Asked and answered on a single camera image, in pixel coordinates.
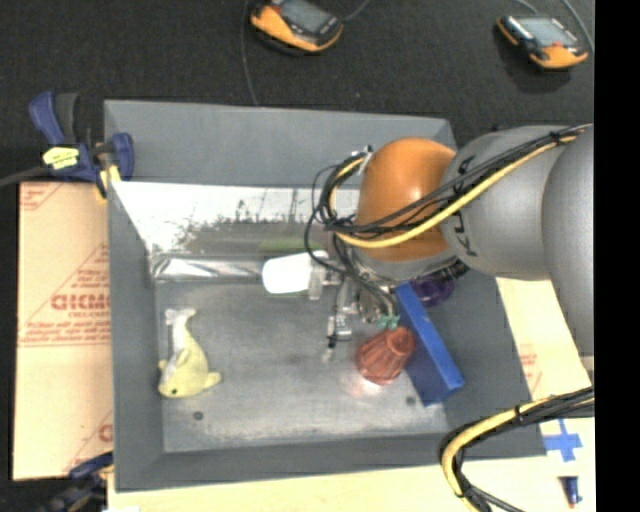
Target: wire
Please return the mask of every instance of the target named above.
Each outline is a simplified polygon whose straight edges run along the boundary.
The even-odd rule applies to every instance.
[[[537,155],[565,144],[577,137],[584,127],[581,125],[570,127],[558,132],[551,132],[532,141],[527,141],[509,151],[499,154],[467,172],[461,173],[456,178],[438,187],[418,201],[367,225],[353,225],[352,218],[339,218],[334,208],[335,197],[338,187],[353,175],[359,167],[364,157],[357,156],[343,163],[342,167],[336,169],[328,178],[323,188],[320,198],[320,210],[322,222],[326,228],[334,231],[340,239],[349,245],[360,248],[382,248],[393,247],[407,240],[415,238],[429,229],[433,229],[447,217],[456,213],[473,199],[485,192],[507,174],[518,168],[525,162]],[[435,204],[443,204],[435,213],[425,217],[420,223],[409,223],[416,218],[416,208],[424,209]],[[403,222],[384,226],[388,222],[398,219],[402,215],[414,212]],[[398,233],[392,237],[380,239],[382,234]]]
[[[31,169],[19,171],[14,174],[10,174],[9,176],[0,178],[0,188],[6,187],[8,185],[14,185],[15,183],[19,183],[31,178],[41,178],[44,176],[48,176],[48,174],[48,170],[43,167],[32,167]]]
[[[469,482],[462,472],[465,450],[509,430],[563,418],[577,410],[592,408],[594,404],[595,391],[590,386],[519,405],[450,432],[440,446],[440,464],[447,482],[469,510],[487,512],[493,504],[508,512],[522,512]]]
[[[347,16],[344,16],[342,18],[342,21],[344,23],[349,23],[351,20],[353,20],[356,16],[358,16],[358,14],[360,14],[362,12],[362,10],[369,4],[369,2],[371,2],[371,0],[364,0],[357,8],[356,10],[354,10],[351,14],[348,14]]]
[[[245,25],[247,24],[247,19],[249,16],[250,1],[251,0],[245,0],[242,7],[242,23],[240,24],[240,52],[242,55],[242,69],[244,70],[244,76],[247,82],[247,89],[249,89],[249,94],[251,95],[251,101],[253,102],[254,106],[259,107],[260,103],[258,102],[258,97],[253,90],[253,81],[251,80],[251,72],[249,71],[249,63],[247,61],[247,49],[245,46]]]
[[[536,9],[529,2],[526,2],[525,0],[513,0],[513,1],[516,2],[517,4],[523,5],[524,7],[529,9],[533,14],[538,14],[538,9]]]
[[[360,160],[361,159],[358,158],[357,156],[353,157],[351,159],[352,165],[350,167],[356,168]],[[315,192],[318,186],[318,181],[320,179],[320,176],[329,170],[333,170],[332,176],[329,178],[329,180],[335,179],[337,168],[338,168],[337,165],[325,167],[320,171],[318,171],[314,177],[313,184],[311,186],[311,198],[312,198],[313,208],[312,208],[311,216],[309,217],[309,220],[305,226],[305,231],[304,231],[305,249],[309,254],[309,256],[316,263],[344,277],[346,276],[351,277],[356,283],[358,283],[362,288],[367,290],[373,296],[373,298],[376,300],[379,306],[384,310],[384,312],[388,317],[392,317],[395,314],[395,300],[393,296],[390,293],[387,293],[385,290],[383,290],[380,286],[367,280],[364,276],[360,274],[360,272],[358,272],[349,254],[349,248],[344,244],[344,242],[338,239],[337,236],[335,236],[335,234],[332,238],[332,244],[334,246],[338,259],[342,264],[342,267],[333,265],[328,261],[322,258],[319,258],[314,254],[313,248],[311,247],[311,228],[313,226],[313,223],[319,222],[320,224],[326,224],[326,217],[323,218],[325,214],[322,212],[322,200],[319,201],[318,204],[316,204],[315,202]]]

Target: black floor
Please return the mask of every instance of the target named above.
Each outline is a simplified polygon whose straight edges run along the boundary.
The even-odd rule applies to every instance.
[[[317,3],[345,15],[361,2]],[[594,0],[529,4],[594,41]],[[569,72],[534,70],[493,28],[500,15],[528,12],[516,0],[373,0],[336,47],[302,58],[258,42],[244,9],[243,0],[3,2],[0,177],[38,164],[43,140],[27,104],[50,89],[80,93],[78,128],[91,127],[96,139],[105,98],[441,117],[458,146],[496,126],[594,120],[595,56]],[[0,189],[0,511],[8,512],[32,510],[67,484],[10,481],[15,194],[15,187]]]

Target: blue rectangular block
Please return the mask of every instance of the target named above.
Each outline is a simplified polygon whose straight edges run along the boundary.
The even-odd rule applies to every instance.
[[[464,378],[411,284],[398,286],[395,295],[399,324],[411,329],[417,342],[405,369],[424,405],[441,402],[464,385]]]

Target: yellow toy fish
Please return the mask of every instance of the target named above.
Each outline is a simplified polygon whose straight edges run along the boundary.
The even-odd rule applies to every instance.
[[[220,373],[209,371],[206,354],[187,329],[187,321],[195,314],[193,308],[165,311],[171,329],[173,355],[158,365],[162,372],[158,391],[167,398],[197,395],[222,380]]]

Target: clamp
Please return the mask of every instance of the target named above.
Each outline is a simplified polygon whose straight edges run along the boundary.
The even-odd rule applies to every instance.
[[[99,157],[110,155],[117,167],[117,179],[130,180],[133,176],[133,140],[128,133],[116,133],[111,140],[91,147],[90,141],[78,142],[75,135],[75,105],[78,95],[55,95],[46,91],[29,103],[29,115],[35,127],[52,147],[43,154],[49,174],[64,181],[95,183],[106,197],[107,181],[113,173],[102,169]]]
[[[77,512],[89,502],[106,503],[104,472],[113,465],[113,453],[107,452],[83,462],[69,472],[69,479],[77,482],[51,498],[33,512]]]

